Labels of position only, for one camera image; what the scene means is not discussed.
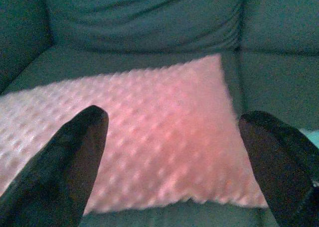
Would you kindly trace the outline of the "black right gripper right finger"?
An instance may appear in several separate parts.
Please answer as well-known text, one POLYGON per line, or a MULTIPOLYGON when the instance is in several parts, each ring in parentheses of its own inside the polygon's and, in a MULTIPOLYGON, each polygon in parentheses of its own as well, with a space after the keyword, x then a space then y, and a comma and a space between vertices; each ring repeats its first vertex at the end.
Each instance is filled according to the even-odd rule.
POLYGON ((293 126, 264 111, 239 119, 254 177, 281 227, 319 225, 319 149, 293 126))

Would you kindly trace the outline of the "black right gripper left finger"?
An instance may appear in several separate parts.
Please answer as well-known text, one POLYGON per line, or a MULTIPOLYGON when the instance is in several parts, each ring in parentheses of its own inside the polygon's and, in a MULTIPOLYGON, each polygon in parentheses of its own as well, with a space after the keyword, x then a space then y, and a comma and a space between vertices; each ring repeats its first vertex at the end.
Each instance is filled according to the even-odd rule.
POLYGON ((92 105, 64 124, 0 198, 3 227, 76 227, 105 149, 109 117, 92 105))

